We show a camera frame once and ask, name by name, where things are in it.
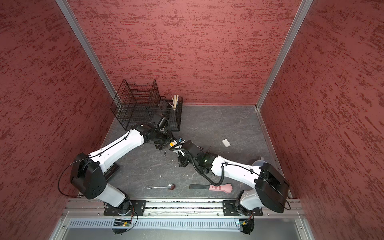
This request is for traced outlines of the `black calculator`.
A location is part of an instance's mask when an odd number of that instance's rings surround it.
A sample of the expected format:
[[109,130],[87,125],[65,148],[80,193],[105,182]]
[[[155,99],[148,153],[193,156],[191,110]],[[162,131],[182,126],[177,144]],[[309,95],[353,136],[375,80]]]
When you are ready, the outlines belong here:
[[112,164],[106,172],[104,172],[104,177],[106,181],[108,182],[111,177],[117,172],[117,170],[120,168],[118,164]]

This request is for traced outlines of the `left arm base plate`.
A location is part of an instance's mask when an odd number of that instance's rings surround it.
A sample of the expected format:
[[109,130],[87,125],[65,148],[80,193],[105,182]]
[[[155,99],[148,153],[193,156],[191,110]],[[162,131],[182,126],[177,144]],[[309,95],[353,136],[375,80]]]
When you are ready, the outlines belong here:
[[104,203],[104,216],[142,216],[146,203],[146,200],[125,200],[119,207],[113,207],[110,204]]

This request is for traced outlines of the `metal spoon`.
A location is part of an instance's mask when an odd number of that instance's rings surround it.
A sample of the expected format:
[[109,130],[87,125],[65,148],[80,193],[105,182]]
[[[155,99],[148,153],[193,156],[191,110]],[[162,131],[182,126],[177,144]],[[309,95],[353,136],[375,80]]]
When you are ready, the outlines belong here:
[[172,191],[176,188],[175,184],[168,184],[167,186],[147,186],[147,189],[166,189]]

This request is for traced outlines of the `grey cup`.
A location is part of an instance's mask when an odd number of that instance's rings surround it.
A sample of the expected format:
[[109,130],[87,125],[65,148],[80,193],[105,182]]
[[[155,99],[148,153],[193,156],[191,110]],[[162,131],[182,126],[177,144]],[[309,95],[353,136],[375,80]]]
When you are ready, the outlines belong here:
[[253,167],[262,167],[265,163],[267,163],[267,162],[265,161],[264,157],[258,157],[253,162],[252,166]]

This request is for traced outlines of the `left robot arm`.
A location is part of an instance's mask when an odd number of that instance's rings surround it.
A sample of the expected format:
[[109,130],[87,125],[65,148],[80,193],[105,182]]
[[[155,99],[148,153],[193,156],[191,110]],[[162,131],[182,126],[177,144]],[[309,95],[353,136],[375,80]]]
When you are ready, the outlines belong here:
[[109,145],[88,155],[77,155],[70,165],[69,182],[88,200],[102,201],[114,215],[133,215],[129,195],[109,184],[107,176],[120,158],[143,144],[152,144],[158,150],[168,147],[175,138],[166,128],[167,123],[165,117],[156,114],[148,123],[133,126]]

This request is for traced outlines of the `pink cat paw tool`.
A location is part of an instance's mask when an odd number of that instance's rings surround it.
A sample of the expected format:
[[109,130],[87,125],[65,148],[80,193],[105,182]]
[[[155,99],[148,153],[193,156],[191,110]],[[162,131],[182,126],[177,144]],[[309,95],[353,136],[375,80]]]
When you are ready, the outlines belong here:
[[225,184],[225,185],[189,185],[189,189],[191,190],[209,190],[214,192],[224,192],[226,194],[230,194],[233,191],[233,187],[231,184]]

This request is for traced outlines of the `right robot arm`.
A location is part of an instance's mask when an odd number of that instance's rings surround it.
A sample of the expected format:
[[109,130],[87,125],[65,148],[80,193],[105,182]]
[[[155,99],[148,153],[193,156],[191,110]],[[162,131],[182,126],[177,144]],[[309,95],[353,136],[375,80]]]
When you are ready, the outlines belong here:
[[191,141],[175,144],[170,151],[177,153],[180,167],[192,165],[216,189],[222,187],[225,178],[251,187],[238,195],[236,209],[241,214],[260,207],[279,214],[291,209],[291,206],[286,207],[288,180],[265,161],[258,160],[253,165],[233,162],[217,154],[205,153]]

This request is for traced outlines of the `white battery cover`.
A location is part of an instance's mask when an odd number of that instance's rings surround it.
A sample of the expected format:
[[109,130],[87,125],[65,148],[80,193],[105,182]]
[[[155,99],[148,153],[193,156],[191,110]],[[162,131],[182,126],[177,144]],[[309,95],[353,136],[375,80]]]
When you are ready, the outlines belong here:
[[224,139],[224,140],[222,140],[222,143],[223,143],[223,145],[224,145],[226,148],[228,148],[228,147],[231,146],[231,143],[228,141],[228,139]]

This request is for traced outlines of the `wooden sticks in rack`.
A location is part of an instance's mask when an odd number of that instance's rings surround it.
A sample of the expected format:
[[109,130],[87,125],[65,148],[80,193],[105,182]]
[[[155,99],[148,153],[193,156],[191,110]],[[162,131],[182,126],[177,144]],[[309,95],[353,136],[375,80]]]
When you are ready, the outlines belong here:
[[173,95],[172,96],[172,108],[175,111],[178,107],[178,102],[179,102],[179,95]]

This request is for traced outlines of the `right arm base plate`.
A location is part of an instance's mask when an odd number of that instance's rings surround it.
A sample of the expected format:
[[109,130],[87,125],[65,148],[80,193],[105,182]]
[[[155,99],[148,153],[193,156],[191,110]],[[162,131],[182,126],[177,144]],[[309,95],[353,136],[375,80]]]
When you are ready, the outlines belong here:
[[255,208],[252,211],[247,210],[242,207],[240,204],[237,204],[236,201],[224,200],[223,204],[223,213],[226,217],[239,216],[239,217],[261,217],[263,216],[263,211],[261,208]]

